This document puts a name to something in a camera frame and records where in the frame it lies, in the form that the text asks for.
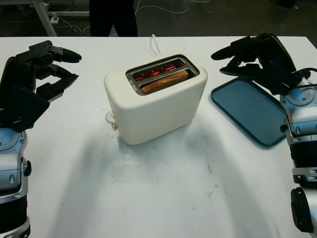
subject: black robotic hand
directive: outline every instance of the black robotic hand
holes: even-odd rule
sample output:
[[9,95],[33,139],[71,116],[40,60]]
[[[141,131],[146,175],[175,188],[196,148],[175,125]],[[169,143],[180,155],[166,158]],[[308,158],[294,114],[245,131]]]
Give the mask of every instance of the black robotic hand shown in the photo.
[[[53,61],[77,63],[80,60],[79,54],[56,47],[51,41],[30,46],[28,51],[9,58],[0,83],[0,127],[17,132],[32,128],[50,102],[62,96],[78,77]],[[50,75],[60,80],[36,88],[36,79]]]
[[263,33],[256,37],[245,37],[234,41],[230,46],[215,52],[213,60],[233,59],[220,69],[228,75],[254,80],[272,94],[287,95],[302,80],[302,71],[296,72],[288,52],[273,34]]

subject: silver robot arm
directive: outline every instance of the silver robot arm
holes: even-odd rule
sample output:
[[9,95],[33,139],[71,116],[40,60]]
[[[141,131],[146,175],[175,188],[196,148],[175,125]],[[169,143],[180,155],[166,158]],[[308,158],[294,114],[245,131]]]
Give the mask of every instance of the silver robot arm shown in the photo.
[[317,238],[317,88],[303,77],[286,96],[280,96],[287,112],[285,125],[294,162],[293,179],[300,187],[292,190],[292,213],[296,227]]
[[30,235],[26,195],[31,163],[23,157],[26,145],[25,132],[0,128],[0,238]]

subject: floor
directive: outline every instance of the floor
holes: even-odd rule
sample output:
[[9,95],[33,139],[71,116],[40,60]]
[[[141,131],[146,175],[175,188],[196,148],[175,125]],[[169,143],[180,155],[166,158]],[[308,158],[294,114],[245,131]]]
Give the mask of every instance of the floor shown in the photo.
[[[139,8],[149,5],[174,13],[157,7],[140,9],[137,12],[139,36],[152,33],[157,36],[245,36],[270,32],[278,36],[307,36],[317,47],[317,0],[296,0],[291,8],[279,6],[278,0],[210,0],[205,3],[194,0],[141,0]],[[62,10],[60,6],[68,8],[66,4],[56,3],[53,9]],[[33,8],[26,6],[23,12],[32,20],[22,15],[22,11],[14,5],[2,6],[2,9],[0,36],[46,36]],[[76,3],[74,10],[87,11],[88,3]],[[67,21],[81,30],[89,26],[88,17]],[[66,24],[61,21],[58,27],[63,26]],[[76,36],[68,27],[55,30],[59,36]]]

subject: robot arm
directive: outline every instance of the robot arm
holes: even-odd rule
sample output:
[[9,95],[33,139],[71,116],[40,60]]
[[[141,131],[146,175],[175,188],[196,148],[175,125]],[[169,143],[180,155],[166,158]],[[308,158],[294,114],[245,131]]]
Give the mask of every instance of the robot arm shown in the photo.
[[[79,54],[44,41],[6,62],[0,83],[0,238],[30,234],[26,209],[31,163],[23,157],[25,130],[32,128],[50,102],[62,96],[78,77],[53,61],[80,60]],[[60,79],[36,88],[36,79],[50,75]]]
[[[297,71],[281,42],[273,34],[245,37],[214,53],[211,58],[232,58],[220,69],[228,75],[255,81],[280,95],[287,113],[281,131],[286,133],[294,162],[293,179],[300,187],[291,192],[296,227],[317,238],[317,88],[307,79],[314,68]],[[256,59],[260,65],[250,63]]]

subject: metal frame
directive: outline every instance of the metal frame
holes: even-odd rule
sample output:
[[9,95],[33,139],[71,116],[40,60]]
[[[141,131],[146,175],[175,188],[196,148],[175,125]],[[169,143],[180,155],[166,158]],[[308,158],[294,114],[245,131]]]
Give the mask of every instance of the metal frame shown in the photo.
[[88,11],[48,11],[48,16],[89,16]]
[[0,0],[1,5],[33,4],[48,36],[57,36],[49,16],[89,16],[88,11],[46,11],[42,0]]

